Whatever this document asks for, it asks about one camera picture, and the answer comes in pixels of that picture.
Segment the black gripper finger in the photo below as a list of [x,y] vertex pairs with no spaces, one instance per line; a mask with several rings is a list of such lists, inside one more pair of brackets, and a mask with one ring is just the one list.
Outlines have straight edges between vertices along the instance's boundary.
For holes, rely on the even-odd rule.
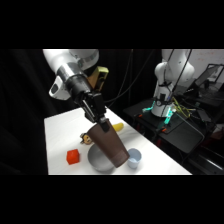
[[110,130],[109,119],[106,117],[102,117],[99,119],[99,125],[104,132],[108,132]]

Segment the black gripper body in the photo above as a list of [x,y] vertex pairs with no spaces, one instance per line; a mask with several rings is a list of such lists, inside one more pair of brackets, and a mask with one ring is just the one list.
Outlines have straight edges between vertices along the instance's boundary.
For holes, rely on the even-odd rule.
[[68,92],[75,104],[85,111],[85,117],[99,123],[106,113],[102,95],[93,90],[86,77],[74,75],[68,79]]

